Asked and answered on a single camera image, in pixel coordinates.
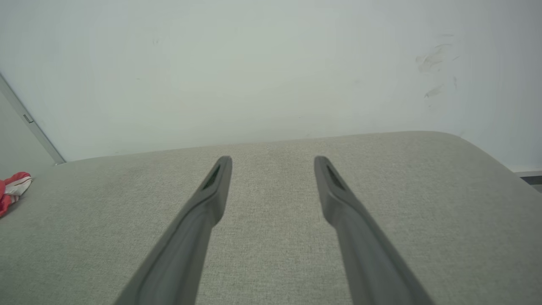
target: gray upholstered ottoman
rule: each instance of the gray upholstered ottoman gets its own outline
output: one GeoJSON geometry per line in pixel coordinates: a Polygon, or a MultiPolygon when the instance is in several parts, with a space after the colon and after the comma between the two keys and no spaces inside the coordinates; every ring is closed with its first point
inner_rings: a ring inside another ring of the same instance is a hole
{"type": "Polygon", "coordinates": [[[327,156],[437,304],[542,302],[542,195],[470,143],[397,132],[101,157],[0,219],[0,304],[111,304],[216,159],[233,158],[198,304],[351,304],[313,158],[327,156]]]}

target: red cloth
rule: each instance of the red cloth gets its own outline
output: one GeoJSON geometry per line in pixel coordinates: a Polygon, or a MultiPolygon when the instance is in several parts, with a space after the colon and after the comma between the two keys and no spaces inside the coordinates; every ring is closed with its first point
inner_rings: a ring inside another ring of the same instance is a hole
{"type": "Polygon", "coordinates": [[[8,207],[12,203],[15,203],[19,199],[19,196],[7,195],[5,193],[5,186],[17,180],[20,180],[21,183],[24,183],[27,180],[23,179],[25,177],[28,177],[28,179],[30,179],[30,174],[21,171],[20,173],[13,175],[11,178],[8,178],[6,180],[0,180],[0,194],[2,195],[2,198],[0,199],[0,217],[2,217],[8,211],[8,207]]]}

